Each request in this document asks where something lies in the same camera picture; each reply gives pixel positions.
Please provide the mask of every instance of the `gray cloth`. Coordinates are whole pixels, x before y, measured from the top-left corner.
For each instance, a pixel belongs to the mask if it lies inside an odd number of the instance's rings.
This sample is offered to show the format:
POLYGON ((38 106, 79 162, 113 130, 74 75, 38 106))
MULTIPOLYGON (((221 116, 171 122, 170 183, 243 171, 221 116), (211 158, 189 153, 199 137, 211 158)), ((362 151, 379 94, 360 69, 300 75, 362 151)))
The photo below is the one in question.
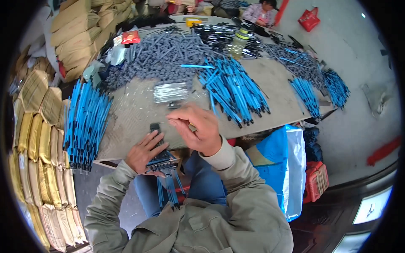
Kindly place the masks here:
POLYGON ((168 203, 158 217, 136 226, 129 240, 118 214, 137 173, 122 161, 101 178, 87 207, 84 224, 93 252, 292 252, 291 229, 276 192, 259 177, 243 150, 222 137, 216 154, 200 156, 221 177, 228 190, 227 206, 188 198, 173 212, 168 203))
POLYGON ((212 5, 222 9, 239 9, 238 0, 212 0, 212 5))

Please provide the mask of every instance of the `red basket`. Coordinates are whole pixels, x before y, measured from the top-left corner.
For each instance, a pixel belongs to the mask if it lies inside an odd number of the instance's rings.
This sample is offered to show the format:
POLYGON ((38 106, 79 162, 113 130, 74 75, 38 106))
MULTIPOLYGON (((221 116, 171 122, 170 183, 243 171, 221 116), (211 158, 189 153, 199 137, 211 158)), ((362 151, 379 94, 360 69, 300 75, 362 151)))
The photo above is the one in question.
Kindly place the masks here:
POLYGON ((328 171, 322 162, 307 162, 304 204, 315 202, 329 186, 328 171))

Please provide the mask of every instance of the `red plastic bag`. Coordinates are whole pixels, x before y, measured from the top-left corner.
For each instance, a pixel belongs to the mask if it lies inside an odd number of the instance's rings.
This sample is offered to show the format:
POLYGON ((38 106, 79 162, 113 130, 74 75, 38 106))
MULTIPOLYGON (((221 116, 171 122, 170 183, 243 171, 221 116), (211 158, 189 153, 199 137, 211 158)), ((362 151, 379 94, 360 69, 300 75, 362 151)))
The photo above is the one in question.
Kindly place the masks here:
POLYGON ((307 32, 310 32, 321 20, 318 18, 318 7, 313 8, 311 11, 305 10, 304 14, 298 19, 307 32))
POLYGON ((140 43, 140 42, 141 38, 138 35, 138 31, 128 31, 122 33, 121 44, 140 43))

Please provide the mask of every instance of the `water bottle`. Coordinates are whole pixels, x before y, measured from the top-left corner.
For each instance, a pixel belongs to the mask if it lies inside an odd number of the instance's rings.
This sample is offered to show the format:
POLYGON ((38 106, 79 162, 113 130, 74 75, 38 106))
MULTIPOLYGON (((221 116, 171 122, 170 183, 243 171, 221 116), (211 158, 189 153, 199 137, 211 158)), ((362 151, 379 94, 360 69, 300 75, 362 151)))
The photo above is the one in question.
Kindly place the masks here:
POLYGON ((238 32, 235 33, 235 38, 232 41, 232 48, 230 49, 230 55, 235 60, 242 58, 242 51, 246 46, 247 40, 249 39, 248 30, 241 27, 238 32))

